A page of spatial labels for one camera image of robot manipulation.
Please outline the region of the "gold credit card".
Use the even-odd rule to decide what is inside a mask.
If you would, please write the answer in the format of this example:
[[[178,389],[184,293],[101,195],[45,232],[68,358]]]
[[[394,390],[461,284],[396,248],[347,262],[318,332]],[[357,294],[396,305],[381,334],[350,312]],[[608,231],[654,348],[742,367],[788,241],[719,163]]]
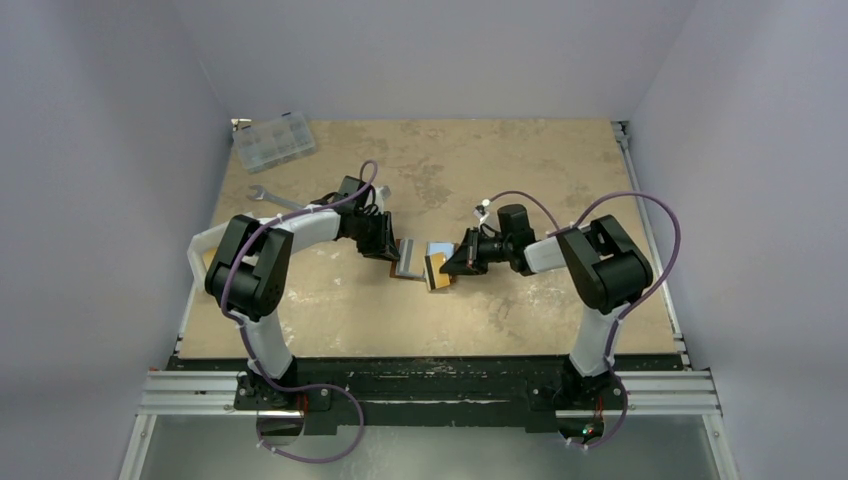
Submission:
[[[447,257],[442,252],[424,257],[424,278],[430,292],[447,288],[452,284],[451,276],[441,271],[446,262]]]

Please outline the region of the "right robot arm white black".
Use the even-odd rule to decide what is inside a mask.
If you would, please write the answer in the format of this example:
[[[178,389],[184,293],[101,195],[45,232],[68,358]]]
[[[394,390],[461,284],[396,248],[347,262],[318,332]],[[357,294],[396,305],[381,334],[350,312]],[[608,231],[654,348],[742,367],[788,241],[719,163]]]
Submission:
[[[485,275],[492,263],[506,263],[524,277],[566,269],[583,303],[582,319],[550,401],[584,407],[612,382],[622,317],[652,285],[653,270],[612,215],[544,240],[520,204],[499,208],[497,220],[497,228],[468,228],[450,257],[426,260],[428,281]]]

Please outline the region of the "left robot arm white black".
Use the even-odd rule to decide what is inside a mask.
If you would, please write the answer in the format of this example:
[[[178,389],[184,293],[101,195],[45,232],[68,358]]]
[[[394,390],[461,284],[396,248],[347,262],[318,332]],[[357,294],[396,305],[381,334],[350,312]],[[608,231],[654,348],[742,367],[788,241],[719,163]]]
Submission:
[[[350,239],[365,258],[396,261],[399,252],[385,186],[346,176],[340,187],[289,213],[233,217],[204,280],[222,314],[232,320],[247,352],[247,394],[272,408],[292,405],[306,387],[278,316],[291,257],[314,245]]]

